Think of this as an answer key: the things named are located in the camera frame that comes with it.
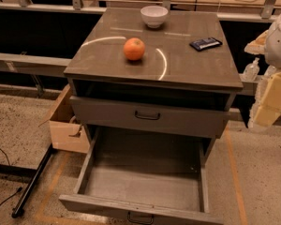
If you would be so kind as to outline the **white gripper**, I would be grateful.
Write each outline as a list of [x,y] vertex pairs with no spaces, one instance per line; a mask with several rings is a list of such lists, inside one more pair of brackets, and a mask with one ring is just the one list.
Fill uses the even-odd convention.
[[[265,54],[269,65],[281,68],[281,14],[264,31],[245,47],[246,53]],[[281,115],[281,70],[264,76],[258,84],[255,103],[249,114],[249,128],[268,128]]]

